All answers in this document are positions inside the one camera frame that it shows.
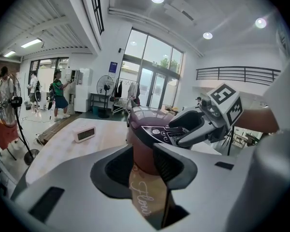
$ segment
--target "white ceiling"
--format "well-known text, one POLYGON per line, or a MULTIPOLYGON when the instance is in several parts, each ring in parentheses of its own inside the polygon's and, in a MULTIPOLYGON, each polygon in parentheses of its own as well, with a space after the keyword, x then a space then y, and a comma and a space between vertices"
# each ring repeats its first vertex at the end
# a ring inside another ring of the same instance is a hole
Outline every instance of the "white ceiling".
POLYGON ((183 0, 195 14, 189 26, 165 13, 168 4, 165 0, 154 4, 151 0, 114 0, 115 8, 135 12, 154 19, 183 36, 201 52, 222 47, 239 45, 276 44, 276 9, 267 0, 183 0), (267 21, 264 29, 254 23, 263 17, 267 21), (213 38, 203 38, 204 32, 211 32, 213 38))
POLYGON ((51 49, 83 47, 86 46, 52 0, 17 0, 0 21, 0 53, 3 55, 11 50, 16 56, 25 56, 51 49), (55 23, 56 18, 62 18, 63 22, 55 23), (20 47, 36 38, 42 42, 20 47))

